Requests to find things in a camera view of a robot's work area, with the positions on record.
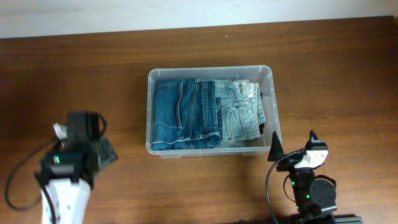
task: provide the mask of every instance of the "white wall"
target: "white wall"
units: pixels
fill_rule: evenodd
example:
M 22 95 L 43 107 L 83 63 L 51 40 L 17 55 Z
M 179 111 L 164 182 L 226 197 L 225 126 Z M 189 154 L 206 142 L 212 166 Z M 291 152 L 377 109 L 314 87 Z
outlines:
M 398 14 L 398 0 L 0 0 L 0 38 Z

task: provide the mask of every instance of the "jeans pocket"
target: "jeans pocket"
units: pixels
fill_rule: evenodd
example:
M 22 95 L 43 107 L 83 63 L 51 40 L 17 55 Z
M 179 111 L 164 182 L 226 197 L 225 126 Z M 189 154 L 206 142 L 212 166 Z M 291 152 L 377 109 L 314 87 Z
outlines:
M 225 114 L 225 126 L 228 140 L 242 140 L 246 138 L 246 129 L 243 125 L 242 114 L 238 105 L 248 105 L 249 102 L 233 103 L 233 107 L 229 108 Z
M 157 86 L 154 95 L 154 124 L 182 128 L 180 102 L 182 82 Z

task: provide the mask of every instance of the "tabletop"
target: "tabletop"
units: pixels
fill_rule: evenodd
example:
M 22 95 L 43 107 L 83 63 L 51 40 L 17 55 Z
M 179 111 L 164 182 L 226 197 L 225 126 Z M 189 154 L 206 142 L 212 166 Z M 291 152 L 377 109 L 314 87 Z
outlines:
M 146 142 L 147 76 L 154 68 L 267 65 L 283 147 L 311 129 L 329 147 L 316 174 L 337 183 L 337 215 L 396 223 L 398 28 L 393 17 L 281 22 L 0 40 L 0 190 L 12 168 L 53 136 L 69 111 L 98 111 L 119 159 L 95 179 L 84 223 L 234 223 L 267 220 L 263 156 L 162 159 Z M 16 175 L 11 200 L 40 196 L 33 171 Z M 297 213 L 273 173 L 278 216 Z M 41 205 L 4 223 L 40 223 Z

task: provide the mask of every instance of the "gray plastic container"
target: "gray plastic container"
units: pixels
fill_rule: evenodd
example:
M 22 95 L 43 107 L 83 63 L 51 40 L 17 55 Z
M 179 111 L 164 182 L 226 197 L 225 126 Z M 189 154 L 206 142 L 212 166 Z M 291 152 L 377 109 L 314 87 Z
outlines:
M 264 134 L 248 141 L 247 147 L 221 148 L 221 149 L 181 149 L 154 151 L 150 148 L 154 122 L 152 120 L 152 98 L 155 84 L 160 79 L 184 78 L 213 78 L 219 80 L 244 80 L 258 83 L 262 93 L 262 104 L 266 115 Z M 147 140 L 146 148 L 149 153 L 162 158 L 180 158 L 185 156 L 220 156 L 242 154 L 245 156 L 262 155 L 271 148 L 272 133 L 276 131 L 282 143 L 280 133 L 278 109 L 276 106 L 274 81 L 272 71 L 265 65 L 239 66 L 239 67 L 214 67 L 214 68 L 157 68 L 148 75 L 148 110 L 147 110 Z

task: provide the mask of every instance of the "brown wooden surface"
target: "brown wooden surface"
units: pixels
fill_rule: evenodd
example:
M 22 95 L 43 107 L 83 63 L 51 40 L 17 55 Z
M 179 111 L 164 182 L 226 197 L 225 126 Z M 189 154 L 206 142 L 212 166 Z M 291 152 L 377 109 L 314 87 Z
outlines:
M 393 17 L 0 40 L 0 190 L 11 169 L 73 110 L 101 112 L 119 160 L 99 174 L 85 223 L 230 223 L 269 218 L 264 156 L 161 159 L 145 149 L 153 68 L 268 65 L 284 148 L 314 129 L 329 146 L 317 174 L 336 179 L 336 214 L 398 219 L 398 28 Z M 39 196 L 24 167 L 11 198 Z M 296 212 L 271 178 L 276 213 Z M 40 223 L 41 205 L 1 223 Z

